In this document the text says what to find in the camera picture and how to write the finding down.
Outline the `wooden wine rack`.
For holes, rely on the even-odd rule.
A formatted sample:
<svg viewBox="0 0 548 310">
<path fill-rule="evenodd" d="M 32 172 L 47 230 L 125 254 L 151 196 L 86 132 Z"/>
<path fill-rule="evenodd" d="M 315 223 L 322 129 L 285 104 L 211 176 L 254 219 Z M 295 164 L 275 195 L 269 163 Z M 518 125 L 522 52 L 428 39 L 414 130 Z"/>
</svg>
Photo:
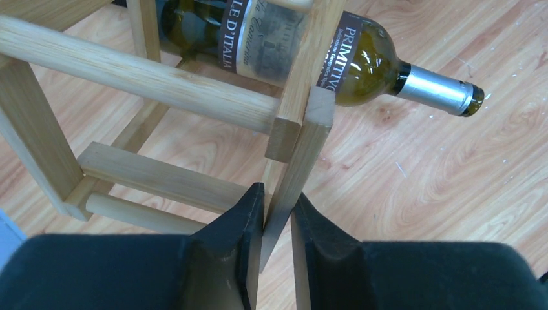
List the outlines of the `wooden wine rack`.
<svg viewBox="0 0 548 310">
<path fill-rule="evenodd" d="M 67 30 L 106 6 L 106 1 L 1 2 L 1 134 L 59 213 L 87 221 L 94 211 L 128 220 L 143 212 L 146 226 L 172 214 L 110 195 L 114 184 L 223 213 L 240 185 L 139 155 L 169 109 L 215 119 L 268 136 L 264 178 L 282 172 L 263 219 L 260 266 L 265 267 L 291 208 L 303 191 L 333 124 L 333 92 L 316 87 L 323 52 L 344 1 L 301 4 L 304 40 L 281 93 L 269 96 L 203 76 L 191 65 L 160 59 L 153 33 L 152 1 L 130 1 L 137 51 L 122 52 L 70 36 Z M 111 146 L 90 146 L 78 160 L 40 85 L 34 65 L 144 99 L 144 106 Z"/>
</svg>

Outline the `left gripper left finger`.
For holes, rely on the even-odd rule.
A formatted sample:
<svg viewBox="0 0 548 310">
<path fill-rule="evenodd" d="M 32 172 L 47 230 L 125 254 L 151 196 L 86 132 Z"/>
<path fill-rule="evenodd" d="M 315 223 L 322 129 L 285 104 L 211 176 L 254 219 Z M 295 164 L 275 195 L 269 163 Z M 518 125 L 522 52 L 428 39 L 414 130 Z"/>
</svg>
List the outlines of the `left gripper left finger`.
<svg viewBox="0 0 548 310">
<path fill-rule="evenodd" d="M 190 235 L 30 238 L 1 271 L 1 308 L 254 309 L 264 198 L 254 183 Z"/>
</svg>

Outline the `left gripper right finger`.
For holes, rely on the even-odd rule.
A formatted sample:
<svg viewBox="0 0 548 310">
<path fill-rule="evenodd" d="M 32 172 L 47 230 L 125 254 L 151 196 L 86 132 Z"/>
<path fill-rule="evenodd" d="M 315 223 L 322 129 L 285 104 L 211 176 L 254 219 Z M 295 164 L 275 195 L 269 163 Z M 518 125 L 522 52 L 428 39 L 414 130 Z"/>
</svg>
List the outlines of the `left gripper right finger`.
<svg viewBox="0 0 548 310">
<path fill-rule="evenodd" d="M 547 308 L 547 284 L 503 243 L 360 241 L 305 195 L 291 233 L 298 309 Z"/>
</svg>

